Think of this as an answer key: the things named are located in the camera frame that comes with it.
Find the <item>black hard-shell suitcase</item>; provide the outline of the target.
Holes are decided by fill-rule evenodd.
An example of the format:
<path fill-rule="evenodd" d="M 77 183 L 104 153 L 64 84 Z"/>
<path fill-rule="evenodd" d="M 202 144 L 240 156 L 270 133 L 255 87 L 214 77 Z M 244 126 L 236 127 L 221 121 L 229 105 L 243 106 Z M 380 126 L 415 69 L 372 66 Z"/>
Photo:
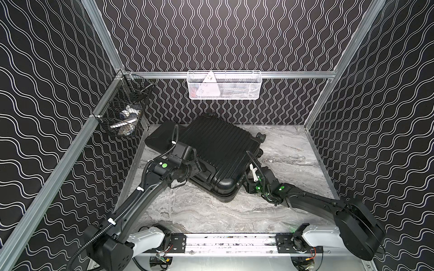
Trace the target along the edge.
<path fill-rule="evenodd" d="M 252 163 L 247 155 L 263 154 L 261 144 L 266 135 L 250 132 L 215 115 L 203 114 L 188 126 L 180 127 L 179 140 L 197 150 L 204 172 L 190 179 L 198 188 L 217 200 L 228 203 L 245 181 L 245 173 Z"/>

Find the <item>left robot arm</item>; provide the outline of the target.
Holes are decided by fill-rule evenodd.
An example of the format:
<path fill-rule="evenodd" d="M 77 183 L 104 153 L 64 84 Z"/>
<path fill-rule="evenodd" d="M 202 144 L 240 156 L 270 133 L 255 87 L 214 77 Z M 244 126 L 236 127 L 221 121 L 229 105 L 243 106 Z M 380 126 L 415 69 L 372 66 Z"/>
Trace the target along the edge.
<path fill-rule="evenodd" d="M 135 191 L 100 226 L 85 230 L 84 245 L 78 253 L 86 253 L 97 263 L 98 271 L 122 271 L 139 254 L 151 249 L 164 251 L 168 247 L 169 232 L 162 227 L 133 232 L 136 221 L 151 203 L 174 181 L 208 173 L 206 166 L 193 159 L 154 159 L 147 163 Z"/>

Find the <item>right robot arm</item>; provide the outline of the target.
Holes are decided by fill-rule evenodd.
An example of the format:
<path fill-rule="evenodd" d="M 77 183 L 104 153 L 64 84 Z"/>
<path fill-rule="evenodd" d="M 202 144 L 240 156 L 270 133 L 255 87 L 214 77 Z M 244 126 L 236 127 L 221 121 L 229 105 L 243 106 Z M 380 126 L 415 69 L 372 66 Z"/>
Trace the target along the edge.
<path fill-rule="evenodd" d="M 333 222 L 344 247 L 362 260 L 371 261 L 383 247 L 385 229 L 362 201 L 326 198 L 279 182 L 268 167 L 251 165 L 244 179 L 245 189 L 250 194 L 260 194 L 276 206 L 302 210 Z"/>

